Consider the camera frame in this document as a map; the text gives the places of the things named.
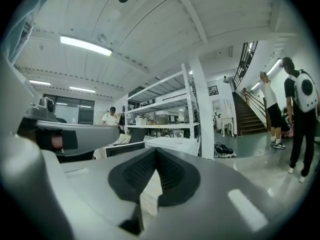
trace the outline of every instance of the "window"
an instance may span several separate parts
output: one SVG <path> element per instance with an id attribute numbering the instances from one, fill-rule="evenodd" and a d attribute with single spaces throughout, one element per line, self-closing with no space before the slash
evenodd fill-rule
<path id="1" fill-rule="evenodd" d="M 58 121 L 63 119 L 67 124 L 93 125 L 94 101 L 47 94 L 43 96 L 53 100 L 54 113 Z"/>

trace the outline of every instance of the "ceiling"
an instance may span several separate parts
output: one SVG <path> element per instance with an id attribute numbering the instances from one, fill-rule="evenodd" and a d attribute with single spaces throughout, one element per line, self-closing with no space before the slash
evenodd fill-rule
<path id="1" fill-rule="evenodd" d="M 75 86 L 96 91 L 80 92 L 87 99 L 112 101 L 181 70 L 195 48 L 203 48 L 197 53 L 205 75 L 234 68 L 243 41 L 224 44 L 224 36 L 269 28 L 273 11 L 273 0 L 188 1 L 191 8 L 186 0 L 47 0 L 15 66 L 28 79 L 50 82 L 35 86 L 42 92 L 70 95 Z M 60 35 L 112 49 L 114 56 L 61 44 Z"/>

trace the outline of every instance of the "white t-shirt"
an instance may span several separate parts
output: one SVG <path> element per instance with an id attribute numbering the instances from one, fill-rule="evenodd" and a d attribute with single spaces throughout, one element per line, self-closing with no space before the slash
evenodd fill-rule
<path id="1" fill-rule="evenodd" d="M 271 82 L 263 82 L 261 81 L 261 91 L 266 100 L 266 108 L 270 108 L 272 105 L 278 103 L 277 96 L 271 88 Z"/>
<path id="2" fill-rule="evenodd" d="M 105 121 L 107 126 L 115 126 L 118 123 L 118 117 L 116 114 L 110 115 L 110 113 L 106 113 L 102 117 L 102 121 Z"/>

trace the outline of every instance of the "black shorts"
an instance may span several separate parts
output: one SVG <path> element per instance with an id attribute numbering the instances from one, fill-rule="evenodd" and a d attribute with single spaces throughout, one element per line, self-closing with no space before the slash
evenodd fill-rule
<path id="1" fill-rule="evenodd" d="M 278 106 L 278 103 L 268 107 L 267 110 L 271 119 L 271 127 L 274 127 L 274 128 L 281 127 L 281 111 Z"/>

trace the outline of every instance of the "black t-shirt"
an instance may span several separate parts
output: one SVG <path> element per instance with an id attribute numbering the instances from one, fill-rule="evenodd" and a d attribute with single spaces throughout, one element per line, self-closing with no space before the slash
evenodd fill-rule
<path id="1" fill-rule="evenodd" d="M 302 74 L 307 74 L 310 78 L 311 76 L 302 69 Z M 293 71 L 293 73 L 291 74 L 293 75 L 294 77 L 298 78 L 298 76 L 300 75 L 300 72 L 298 70 L 295 70 Z M 315 109 L 312 109 L 311 111 L 307 112 L 307 113 L 304 113 L 303 111 L 300 110 L 298 104 L 296 104 L 294 98 L 296 96 L 295 94 L 295 81 L 293 81 L 292 79 L 290 78 L 287 78 L 285 81 L 284 81 L 284 93 L 285 93 L 285 97 L 288 98 L 288 97 L 291 97 L 293 99 L 293 114 L 295 116 L 298 116 L 299 114 L 314 114 L 314 116 L 316 116 L 316 113 L 315 113 Z"/>

